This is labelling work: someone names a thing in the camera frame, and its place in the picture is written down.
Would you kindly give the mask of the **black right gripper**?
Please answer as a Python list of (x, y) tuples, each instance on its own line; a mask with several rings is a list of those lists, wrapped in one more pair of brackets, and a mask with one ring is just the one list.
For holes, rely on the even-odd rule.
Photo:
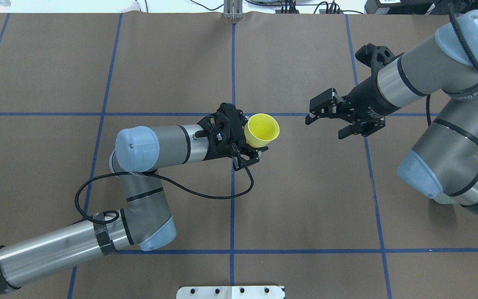
[(351, 135), (364, 137), (374, 134), (386, 125), (385, 116), (400, 110), (391, 104), (379, 90), (376, 78), (368, 78), (354, 87), (346, 96), (339, 96), (330, 88), (310, 100), (305, 125), (320, 118), (343, 119), (350, 125), (338, 131), (338, 139)]

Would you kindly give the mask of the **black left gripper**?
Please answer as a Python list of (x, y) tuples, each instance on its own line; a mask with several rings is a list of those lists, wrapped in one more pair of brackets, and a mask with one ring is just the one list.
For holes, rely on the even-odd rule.
[(246, 154), (244, 126), (247, 120), (242, 110), (231, 103), (221, 103), (216, 112), (206, 115), (198, 125), (198, 137), (207, 138), (204, 161)]

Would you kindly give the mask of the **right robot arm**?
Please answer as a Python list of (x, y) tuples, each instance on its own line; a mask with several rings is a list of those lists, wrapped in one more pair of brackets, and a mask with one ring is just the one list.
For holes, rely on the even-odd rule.
[(310, 100), (305, 124), (342, 119), (338, 138), (368, 136), (385, 118), (436, 91), (449, 102), (398, 165), (397, 176), (429, 199), (478, 215), (478, 10), (457, 15), (413, 49), (362, 46), (355, 58), (371, 73), (345, 96), (330, 88)]

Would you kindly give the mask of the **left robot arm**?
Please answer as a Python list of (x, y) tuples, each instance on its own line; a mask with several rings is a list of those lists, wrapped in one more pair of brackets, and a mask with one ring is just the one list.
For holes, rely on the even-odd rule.
[[(237, 169), (247, 169), (241, 155), (251, 150), (244, 132), (248, 121), (242, 110), (222, 103), (196, 124), (121, 130), (109, 159), (111, 172), (89, 179), (76, 191), (74, 205), (80, 221), (11, 246), (0, 245), (0, 295), (134, 244), (150, 251), (172, 242), (176, 229), (164, 193), (165, 181), (201, 198), (241, 196), (203, 194), (159, 174), (159, 170), (220, 158), (231, 158)], [(88, 214), (81, 206), (81, 193), (93, 182), (110, 177), (122, 183), (127, 206)]]

